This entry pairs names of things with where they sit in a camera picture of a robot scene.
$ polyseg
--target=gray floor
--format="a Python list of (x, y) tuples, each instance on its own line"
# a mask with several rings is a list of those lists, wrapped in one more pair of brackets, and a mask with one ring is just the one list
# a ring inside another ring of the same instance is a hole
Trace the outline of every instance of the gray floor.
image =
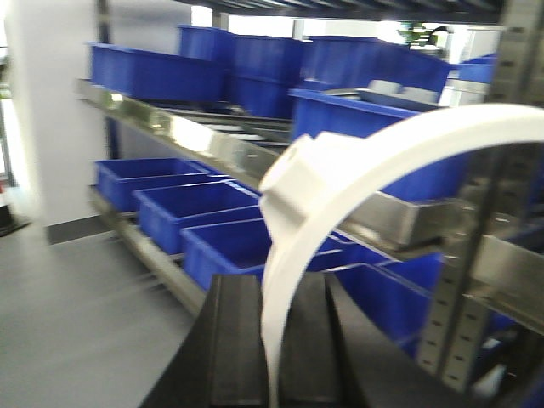
[(137, 407), (192, 318), (112, 234), (0, 238), (0, 407)]

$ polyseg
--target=white curved part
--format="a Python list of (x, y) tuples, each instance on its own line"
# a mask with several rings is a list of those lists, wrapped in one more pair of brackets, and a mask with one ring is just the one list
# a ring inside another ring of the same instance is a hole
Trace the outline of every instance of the white curved part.
[(322, 133), (293, 143), (260, 185), (260, 206), (273, 241), (262, 315), (271, 407), (278, 405), (281, 341), (293, 295), (336, 226), (375, 191), (420, 167), (485, 147), (542, 141), (544, 110), (488, 104), (434, 110), (368, 139)]

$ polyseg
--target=blue plastic bin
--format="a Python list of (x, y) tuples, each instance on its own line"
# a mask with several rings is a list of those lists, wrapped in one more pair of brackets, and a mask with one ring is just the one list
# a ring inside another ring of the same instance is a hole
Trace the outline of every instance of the blue plastic bin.
[(236, 36), (237, 76), (262, 77), (289, 84), (300, 80), (304, 43), (291, 38)]
[(305, 89), (290, 94), (296, 100), (292, 139), (303, 134), (315, 137), (325, 130), (366, 137), (419, 113)]
[(370, 265), (355, 265), (335, 273), (376, 326), (414, 356), (428, 314), (428, 291), (407, 286), (397, 276)]
[(235, 35), (219, 28), (179, 25), (179, 55), (230, 66)]
[(235, 75), (229, 79), (228, 98), (254, 116), (290, 119), (294, 103), (291, 87), (272, 79)]
[(217, 176), (195, 161), (178, 158), (102, 160), (95, 162), (98, 191), (121, 213), (136, 211), (135, 190), (204, 183)]
[[(322, 131), (365, 138), (419, 112), (345, 99), (315, 91), (291, 91), (297, 102), (292, 138), (312, 137)], [(453, 156), (416, 170), (383, 192), (405, 201), (424, 201), (454, 196), (463, 181), (468, 156)]]
[(406, 285), (415, 285), (429, 293), (434, 290), (442, 268), (442, 254), (430, 253), (404, 262), (381, 264), (378, 268), (397, 275)]
[(140, 99), (218, 101), (224, 66), (201, 59), (91, 43), (91, 82)]
[(258, 198), (237, 184), (217, 182), (140, 190), (139, 227), (166, 253), (185, 252), (180, 230), (260, 218)]
[(481, 55), (476, 58), (468, 59), (463, 61), (462, 64), (495, 64), (496, 63), (496, 54), (487, 54)]
[(371, 80), (397, 82), (441, 93), (451, 65), (373, 37), (311, 37), (300, 88), (367, 87)]
[[(184, 229), (184, 269), (207, 290), (215, 274), (252, 274), (262, 279), (272, 244), (262, 219)], [(327, 239), (308, 266), (308, 271), (331, 269), (360, 262), (379, 264), (383, 255), (369, 248), (338, 245)]]
[(305, 47), (301, 88), (367, 87), (383, 42), (373, 37), (310, 37)]
[(388, 43), (380, 47), (376, 72), (372, 79), (397, 82), (404, 87), (442, 93), (453, 66), (441, 59)]
[(463, 81), (490, 83), (495, 66), (492, 64), (459, 64), (459, 79)]

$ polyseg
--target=metal shelving rack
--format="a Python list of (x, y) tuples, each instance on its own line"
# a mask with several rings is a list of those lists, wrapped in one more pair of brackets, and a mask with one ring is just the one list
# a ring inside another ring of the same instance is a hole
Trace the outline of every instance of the metal shelving rack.
[[(506, 4), (493, 0), (184, 0), (184, 3), (212, 8), (216, 22), (221, 20), (221, 14), (239, 14), (496, 24), (502, 14), (505, 34), (487, 101), (544, 106), (541, 91), (544, 0), (509, 0)], [(107, 42), (104, 23), (107, 1), (98, 0), (98, 4), (100, 38)], [(79, 81), (78, 87), (82, 97), (110, 120), (135, 127), (178, 153), (215, 167), (254, 189), (286, 145), (281, 136), (289, 131), (286, 121), (165, 110), (97, 88), (87, 81)], [(486, 90), (481, 87), (478, 92)], [(261, 133), (269, 144), (233, 138), (209, 126), (213, 124), (241, 125), (255, 134)], [(458, 391), (467, 391), (473, 381), (474, 363), (484, 341), (491, 309), (544, 334), (544, 304), (537, 289), (544, 287), (539, 271), (544, 258), (498, 238), (526, 228), (525, 204), (541, 159), (541, 149), (535, 146), (475, 152), (473, 168), (457, 198), (414, 204), (376, 193), (339, 226), (345, 235), (399, 259), (437, 250), (445, 254), (417, 360), (421, 367)], [(129, 216), (109, 207), (95, 190), (91, 190), (91, 198), (105, 222), (196, 313), (204, 294), (180, 270), (177, 261), (144, 237)], [(497, 251), (502, 254), (502, 264), (492, 256)], [(511, 262), (526, 269), (511, 271), (507, 267)]]

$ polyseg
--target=perforated metal upright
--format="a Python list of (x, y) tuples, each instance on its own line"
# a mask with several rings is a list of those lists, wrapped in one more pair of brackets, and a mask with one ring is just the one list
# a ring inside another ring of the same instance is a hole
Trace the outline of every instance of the perforated metal upright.
[[(543, 105), (543, 18), (542, 0), (507, 2), (486, 102)], [(445, 237), (445, 265), (417, 357), (424, 369), (458, 391), (466, 391), (473, 380), (490, 322), (489, 309), (463, 296), (476, 251), (482, 234), (504, 235), (522, 225), (541, 152), (539, 145), (476, 152), (461, 188), (459, 205), (467, 216)]]

